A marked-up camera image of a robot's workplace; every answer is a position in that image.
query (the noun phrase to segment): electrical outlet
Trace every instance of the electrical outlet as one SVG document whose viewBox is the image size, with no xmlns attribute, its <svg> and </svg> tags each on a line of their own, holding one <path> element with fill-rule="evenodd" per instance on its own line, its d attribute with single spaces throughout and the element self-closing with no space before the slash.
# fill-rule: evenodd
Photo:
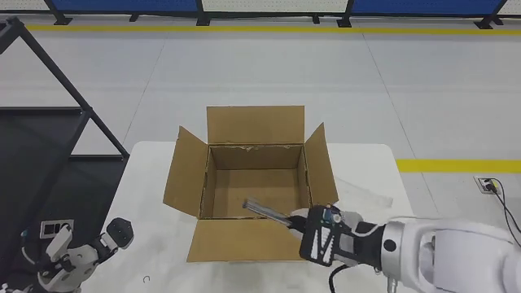
<svg viewBox="0 0 521 293">
<path fill-rule="evenodd" d="M 55 237 L 64 225 L 69 225 L 71 230 L 73 230 L 74 220 L 43 221 L 40 224 L 40 238 Z"/>
<path fill-rule="evenodd" d="M 478 185 L 479 191 L 484 195 L 494 195 L 494 193 L 487 189 L 487 185 L 493 185 L 496 187 L 497 194 L 501 194 L 501 188 L 497 185 L 497 182 L 490 177 L 479 177 L 474 176 L 475 184 Z"/>
</svg>

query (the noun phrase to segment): white table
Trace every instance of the white table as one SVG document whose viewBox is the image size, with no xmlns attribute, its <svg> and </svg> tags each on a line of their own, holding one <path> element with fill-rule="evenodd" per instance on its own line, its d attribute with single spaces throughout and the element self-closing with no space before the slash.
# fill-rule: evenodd
<svg viewBox="0 0 521 293">
<path fill-rule="evenodd" d="M 196 219 L 162 203 L 174 147 L 175 142 L 139 142 L 134 146 L 107 223 L 118 216 L 132 221 L 135 238 L 127 250 L 100 265 L 83 283 L 85 293 L 329 292 L 327 279 L 333 267 L 309 262 L 186 263 Z M 340 208 L 356 210 L 372 222 L 412 215 L 389 147 L 329 144 L 328 148 Z M 361 189 L 353 190 L 349 184 Z M 385 199 L 372 199 L 367 190 L 391 197 L 392 206 L 386 208 L 382 205 Z M 369 266 L 359 265 L 336 275 L 335 286 L 338 293 L 384 293 L 386 278 L 376 276 Z M 399 289 L 400 293 L 412 292 L 402 286 Z"/>
</svg>

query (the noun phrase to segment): cardboard box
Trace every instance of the cardboard box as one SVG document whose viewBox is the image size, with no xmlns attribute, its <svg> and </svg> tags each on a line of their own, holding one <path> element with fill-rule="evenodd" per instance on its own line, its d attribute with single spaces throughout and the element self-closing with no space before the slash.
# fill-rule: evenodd
<svg viewBox="0 0 521 293">
<path fill-rule="evenodd" d="M 197 217 L 187 261 L 300 260 L 289 214 L 338 200 L 324 124 L 304 142 L 304 107 L 208 107 L 208 144 L 180 127 L 163 202 Z"/>
</svg>

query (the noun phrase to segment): yellow floor line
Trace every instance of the yellow floor line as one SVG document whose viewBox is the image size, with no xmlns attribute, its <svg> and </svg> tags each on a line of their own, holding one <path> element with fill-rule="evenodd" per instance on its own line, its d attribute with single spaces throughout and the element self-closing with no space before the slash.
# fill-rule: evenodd
<svg viewBox="0 0 521 293">
<path fill-rule="evenodd" d="M 521 160 L 396 160 L 402 173 L 521 173 Z"/>
<path fill-rule="evenodd" d="M 40 25 L 28 24 L 30 31 L 52 32 L 210 32 L 210 33 L 367 33 L 415 35 L 521 36 L 521 29 L 453 28 L 326 28 L 295 26 L 145 26 L 145 25 Z"/>
</svg>

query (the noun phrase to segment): floor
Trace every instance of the floor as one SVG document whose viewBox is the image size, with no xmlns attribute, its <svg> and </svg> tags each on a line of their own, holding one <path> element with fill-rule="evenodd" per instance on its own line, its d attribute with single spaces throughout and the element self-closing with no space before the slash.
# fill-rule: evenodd
<svg viewBox="0 0 521 293">
<path fill-rule="evenodd" d="M 37 22 L 49 23 L 38 17 Z M 82 17 L 76 24 L 123 24 Z M 34 23 L 33 17 L 26 22 Z M 137 24 L 190 24 L 140 18 Z M 264 24 L 263 20 L 215 24 Z M 279 24 L 302 22 L 282 20 Z M 325 20 L 321 26 L 333 26 Z M 355 20 L 364 27 L 475 28 L 470 21 Z M 506 21 L 505 28 L 521 28 Z M 521 37 L 327 33 L 34 33 L 112 132 L 206 138 L 208 105 L 304 104 L 306 133 L 389 145 L 397 159 L 521 160 Z M 19 39 L 0 55 L 0 106 L 74 105 Z M 76 153 L 112 153 L 89 125 Z M 402 173 L 419 216 L 506 226 L 501 205 L 467 173 Z M 491 174 L 521 219 L 521 175 Z"/>
</svg>

